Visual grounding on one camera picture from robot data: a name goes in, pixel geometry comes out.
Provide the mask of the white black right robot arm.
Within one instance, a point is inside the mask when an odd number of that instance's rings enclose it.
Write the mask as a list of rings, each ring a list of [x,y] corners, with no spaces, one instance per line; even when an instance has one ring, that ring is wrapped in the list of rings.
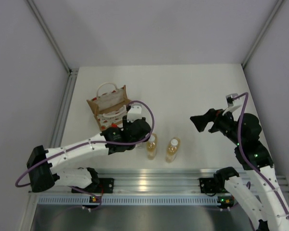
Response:
[[[239,124],[231,112],[210,109],[190,120],[199,132],[203,132],[209,122],[213,123],[210,133],[221,132],[236,144],[236,158],[258,195],[249,190],[233,167],[216,171],[215,187],[234,196],[255,231],[289,231],[289,206],[277,182],[272,158],[259,140],[262,128],[258,118],[245,113],[239,118],[242,122]]]

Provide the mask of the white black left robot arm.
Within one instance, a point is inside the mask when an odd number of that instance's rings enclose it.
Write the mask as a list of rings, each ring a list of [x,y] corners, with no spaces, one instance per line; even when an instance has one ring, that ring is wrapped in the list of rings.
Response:
[[[35,147],[26,164],[32,192],[44,192],[53,186],[73,186],[91,193],[96,191],[99,187],[96,171],[92,167],[73,168],[72,165],[93,157],[132,150],[136,144],[148,139],[150,131],[150,125],[141,118],[124,122],[121,128],[111,125],[85,141],[65,147]]]

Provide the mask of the red cap yellow bottle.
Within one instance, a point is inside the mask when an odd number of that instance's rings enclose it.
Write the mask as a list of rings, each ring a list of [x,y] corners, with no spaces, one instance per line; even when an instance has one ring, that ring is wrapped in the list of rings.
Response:
[[[112,123],[111,128],[118,128],[118,126],[116,124]]]

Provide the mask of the jute canvas bag with strawberries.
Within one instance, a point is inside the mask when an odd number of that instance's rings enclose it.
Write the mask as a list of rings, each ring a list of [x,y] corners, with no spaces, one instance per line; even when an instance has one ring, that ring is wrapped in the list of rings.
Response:
[[[113,89],[100,94],[100,89],[106,85],[112,85]],[[116,126],[121,124],[123,117],[127,114],[127,104],[130,101],[127,96],[126,85],[118,87],[112,82],[105,82],[100,85],[96,91],[96,96],[86,100],[100,131],[106,130],[113,124]]]

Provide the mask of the white cap amber bottle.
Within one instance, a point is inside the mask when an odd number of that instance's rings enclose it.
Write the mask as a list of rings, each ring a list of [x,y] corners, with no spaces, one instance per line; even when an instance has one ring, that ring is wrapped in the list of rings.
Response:
[[[157,154],[158,138],[155,133],[152,133],[148,141],[146,142],[147,158],[153,160]]]
[[[169,141],[166,149],[165,160],[167,163],[171,163],[175,160],[178,150],[180,148],[181,141],[179,138],[174,137]]]

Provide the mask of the dark cap clear square bottle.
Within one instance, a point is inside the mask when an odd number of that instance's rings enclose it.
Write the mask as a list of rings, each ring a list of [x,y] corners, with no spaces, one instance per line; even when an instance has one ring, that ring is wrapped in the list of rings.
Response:
[[[138,143],[135,145],[135,148],[138,148],[138,149],[142,149],[144,147],[144,143],[141,142],[141,143]]]

